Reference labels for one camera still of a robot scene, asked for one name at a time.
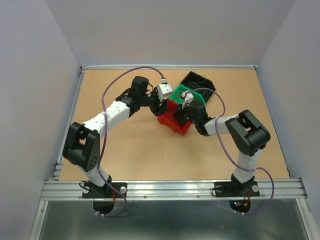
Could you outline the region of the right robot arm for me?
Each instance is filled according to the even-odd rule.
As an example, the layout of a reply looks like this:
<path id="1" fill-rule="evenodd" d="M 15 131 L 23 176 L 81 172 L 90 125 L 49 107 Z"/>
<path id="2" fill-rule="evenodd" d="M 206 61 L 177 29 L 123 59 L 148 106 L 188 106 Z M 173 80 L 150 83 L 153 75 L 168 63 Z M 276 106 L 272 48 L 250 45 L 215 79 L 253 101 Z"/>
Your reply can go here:
<path id="1" fill-rule="evenodd" d="M 202 136 L 216 136 L 224 152 L 227 151 L 223 143 L 224 136 L 229 136 L 237 148 L 237 160 L 231 160 L 235 170 L 230 181 L 215 182 L 213 196 L 227 198 L 260 195 L 255 172 L 258 159 L 270 141 L 271 134 L 250 110 L 227 117 L 210 117 L 205 105 L 199 100 L 193 100 L 185 105 L 178 105 L 174 116 L 179 121 L 194 124 Z"/>

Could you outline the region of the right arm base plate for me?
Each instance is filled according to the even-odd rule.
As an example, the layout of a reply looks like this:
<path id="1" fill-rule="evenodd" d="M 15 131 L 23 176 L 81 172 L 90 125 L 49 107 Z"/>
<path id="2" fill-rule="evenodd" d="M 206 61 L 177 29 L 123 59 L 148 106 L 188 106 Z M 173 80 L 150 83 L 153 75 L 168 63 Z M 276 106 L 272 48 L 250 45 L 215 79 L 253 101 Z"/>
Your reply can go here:
<path id="1" fill-rule="evenodd" d="M 231 209 L 241 214 L 248 214 L 251 198 L 261 195 L 256 181 L 247 185 L 235 181 L 216 181 L 210 192 L 213 197 L 229 198 Z"/>

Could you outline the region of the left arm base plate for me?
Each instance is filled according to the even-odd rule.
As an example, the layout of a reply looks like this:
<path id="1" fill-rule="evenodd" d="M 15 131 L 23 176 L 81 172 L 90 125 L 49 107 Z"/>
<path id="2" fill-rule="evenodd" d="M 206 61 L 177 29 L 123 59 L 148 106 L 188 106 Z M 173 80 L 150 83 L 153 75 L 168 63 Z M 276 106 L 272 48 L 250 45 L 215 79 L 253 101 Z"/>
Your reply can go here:
<path id="1" fill-rule="evenodd" d="M 93 200 L 92 207 L 96 215 L 101 217 L 113 215 L 112 211 L 118 198 L 113 189 L 107 185 L 96 186 L 90 181 L 81 181 L 78 185 L 82 189 L 82 198 Z"/>

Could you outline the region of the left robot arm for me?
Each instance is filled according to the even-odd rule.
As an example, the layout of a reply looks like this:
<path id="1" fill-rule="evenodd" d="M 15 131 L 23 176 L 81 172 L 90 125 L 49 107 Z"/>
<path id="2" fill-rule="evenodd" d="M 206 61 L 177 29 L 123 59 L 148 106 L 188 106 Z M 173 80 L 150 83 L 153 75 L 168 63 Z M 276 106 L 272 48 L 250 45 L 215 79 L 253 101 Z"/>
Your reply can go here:
<path id="1" fill-rule="evenodd" d="M 142 107 L 148 107 L 155 116 L 168 110 L 167 98 L 173 93 L 172 86 L 164 78 L 153 90 L 149 90 L 149 86 L 147 78 L 136 76 L 131 86 L 101 113 L 69 126 L 62 156 L 88 178 L 88 182 L 81 186 L 87 193 L 106 197 L 112 191 L 112 178 L 101 166 L 109 131 Z"/>

